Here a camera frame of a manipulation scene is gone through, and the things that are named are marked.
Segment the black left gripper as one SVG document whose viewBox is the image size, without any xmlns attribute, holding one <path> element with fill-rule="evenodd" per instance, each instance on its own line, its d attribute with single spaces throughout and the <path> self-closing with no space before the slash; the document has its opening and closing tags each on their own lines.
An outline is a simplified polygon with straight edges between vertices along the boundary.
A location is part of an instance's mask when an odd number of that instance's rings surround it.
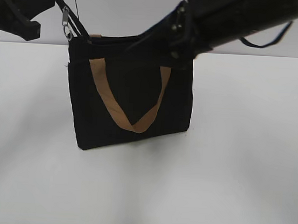
<svg viewBox="0 0 298 224">
<path fill-rule="evenodd" d="M 54 5 L 55 0 L 0 0 L 0 31 L 25 41 L 39 39 L 41 25 L 33 18 Z"/>
</svg>

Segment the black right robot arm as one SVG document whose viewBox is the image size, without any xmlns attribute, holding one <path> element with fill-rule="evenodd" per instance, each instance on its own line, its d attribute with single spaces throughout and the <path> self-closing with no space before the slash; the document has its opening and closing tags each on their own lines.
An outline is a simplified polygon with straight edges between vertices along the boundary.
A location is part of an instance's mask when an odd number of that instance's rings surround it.
<svg viewBox="0 0 298 224">
<path fill-rule="evenodd" d="M 182 66 L 199 54 L 234 40 L 286 24 L 266 47 L 279 42 L 298 19 L 298 0 L 183 0 L 156 25 L 126 48 L 128 54 Z"/>
</svg>

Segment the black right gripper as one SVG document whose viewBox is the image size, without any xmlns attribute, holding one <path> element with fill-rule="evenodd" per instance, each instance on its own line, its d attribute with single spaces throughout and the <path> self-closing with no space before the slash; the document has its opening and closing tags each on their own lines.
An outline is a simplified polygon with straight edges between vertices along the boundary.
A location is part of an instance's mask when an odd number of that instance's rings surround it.
<svg viewBox="0 0 298 224">
<path fill-rule="evenodd" d="M 172 13 L 138 36 L 125 53 L 161 55 L 166 53 L 164 67 L 184 68 L 199 54 L 212 48 L 194 22 L 187 1 L 181 1 Z"/>
</svg>

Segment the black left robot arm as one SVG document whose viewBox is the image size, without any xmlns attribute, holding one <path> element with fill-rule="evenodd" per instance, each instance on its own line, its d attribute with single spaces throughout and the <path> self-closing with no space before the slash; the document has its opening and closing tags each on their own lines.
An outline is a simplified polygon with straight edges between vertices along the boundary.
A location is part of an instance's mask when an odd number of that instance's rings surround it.
<svg viewBox="0 0 298 224">
<path fill-rule="evenodd" d="M 52 8 L 55 0 L 0 0 L 0 31 L 25 41 L 40 38 L 40 23 L 33 18 Z"/>
</svg>

